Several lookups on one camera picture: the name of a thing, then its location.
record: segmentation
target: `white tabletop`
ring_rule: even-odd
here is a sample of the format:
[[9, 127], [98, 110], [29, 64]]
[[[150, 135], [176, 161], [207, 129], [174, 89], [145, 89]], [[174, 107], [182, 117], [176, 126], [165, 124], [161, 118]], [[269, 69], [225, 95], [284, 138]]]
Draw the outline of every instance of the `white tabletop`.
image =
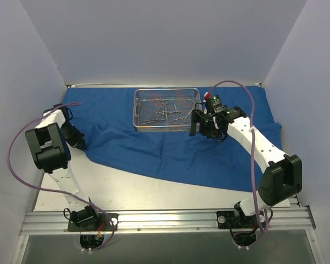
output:
[[[81, 188], [93, 203], [107, 211], [232, 208], [250, 195], [128, 173], [93, 163], [80, 150], [70, 150], [70, 166]], [[47, 174], [41, 186], [58, 189]], [[290, 203], [285, 200], [277, 206], [289, 207]], [[40, 191], [34, 211], [62, 211], [66, 207], [62, 194]]]

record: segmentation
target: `white table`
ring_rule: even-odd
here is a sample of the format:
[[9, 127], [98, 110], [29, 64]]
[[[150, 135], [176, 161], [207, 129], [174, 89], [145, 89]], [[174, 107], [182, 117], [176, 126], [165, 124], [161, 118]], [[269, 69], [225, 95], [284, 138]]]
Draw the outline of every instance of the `white table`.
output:
[[[250, 195], [128, 173], [93, 163], [80, 150], [70, 150], [70, 165], [81, 188], [93, 203], [107, 211], [232, 208]], [[58, 189], [47, 174], [41, 186]], [[285, 200], [276, 206], [289, 207], [290, 203]], [[41, 191], [34, 211], [62, 211], [66, 207], [68, 203], [62, 194]]]

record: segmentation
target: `blue cloth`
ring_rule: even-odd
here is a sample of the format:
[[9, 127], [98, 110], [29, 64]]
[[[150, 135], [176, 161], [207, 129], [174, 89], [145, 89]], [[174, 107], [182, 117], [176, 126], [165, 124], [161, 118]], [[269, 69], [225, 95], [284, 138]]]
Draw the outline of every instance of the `blue cloth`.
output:
[[[96, 163], [173, 182], [214, 188], [251, 191], [250, 155], [232, 138], [223, 143], [189, 132], [137, 132], [133, 126], [136, 89], [67, 89], [64, 103], [71, 107], [71, 121], [85, 134], [87, 157]], [[209, 87], [199, 88], [201, 97]], [[265, 90], [249, 87], [255, 103], [254, 125], [281, 148], [281, 126], [274, 122]], [[250, 99], [239, 87], [216, 88], [229, 107], [239, 106], [248, 115]], [[262, 172], [256, 164], [257, 184]]]

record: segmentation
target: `metal tray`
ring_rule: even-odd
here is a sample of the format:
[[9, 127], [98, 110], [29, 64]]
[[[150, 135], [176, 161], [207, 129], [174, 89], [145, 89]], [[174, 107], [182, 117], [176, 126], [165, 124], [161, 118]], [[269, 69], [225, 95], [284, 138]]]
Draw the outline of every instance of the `metal tray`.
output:
[[197, 88], [138, 89], [133, 125], [137, 131], [189, 131], [191, 112], [202, 109]]

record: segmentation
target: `white wall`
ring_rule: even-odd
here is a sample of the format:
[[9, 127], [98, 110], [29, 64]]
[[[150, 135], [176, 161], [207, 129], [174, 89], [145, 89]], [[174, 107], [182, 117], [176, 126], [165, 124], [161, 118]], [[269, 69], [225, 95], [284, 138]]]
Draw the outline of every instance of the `white wall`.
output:
[[21, 0], [67, 84], [264, 81], [306, 0]]
[[[0, 264], [9, 263], [32, 191], [6, 167], [9, 143], [24, 123], [61, 101], [64, 83], [18, 0], [0, 0]], [[22, 136], [13, 164], [28, 181], [40, 181]]]
[[265, 83], [285, 150], [303, 162], [303, 191], [330, 263], [330, 0], [308, 0]]

